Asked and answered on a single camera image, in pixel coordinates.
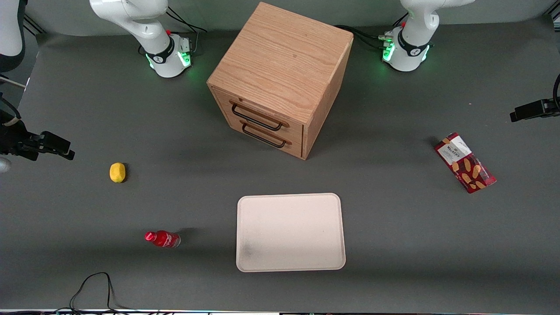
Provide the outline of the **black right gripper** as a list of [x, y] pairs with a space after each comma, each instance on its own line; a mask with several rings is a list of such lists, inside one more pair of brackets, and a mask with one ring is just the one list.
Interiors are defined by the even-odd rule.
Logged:
[[27, 130], [24, 122], [16, 119], [8, 122], [8, 126], [1, 124], [0, 128], [0, 153], [1, 155], [22, 156], [25, 159], [36, 161], [39, 154], [52, 154], [61, 156], [67, 160], [73, 160], [75, 152], [70, 150], [70, 142], [60, 136], [48, 131], [40, 134], [41, 146], [27, 146], [27, 152], [18, 149], [18, 144], [29, 140], [31, 133]]

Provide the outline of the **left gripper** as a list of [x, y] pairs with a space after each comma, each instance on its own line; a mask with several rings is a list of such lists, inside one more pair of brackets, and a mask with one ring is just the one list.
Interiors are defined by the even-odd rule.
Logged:
[[542, 116], [549, 118], [560, 115], [558, 104], [553, 98], [538, 100], [528, 104], [518, 106], [510, 113], [510, 120], [512, 123], [520, 120], [534, 119]]

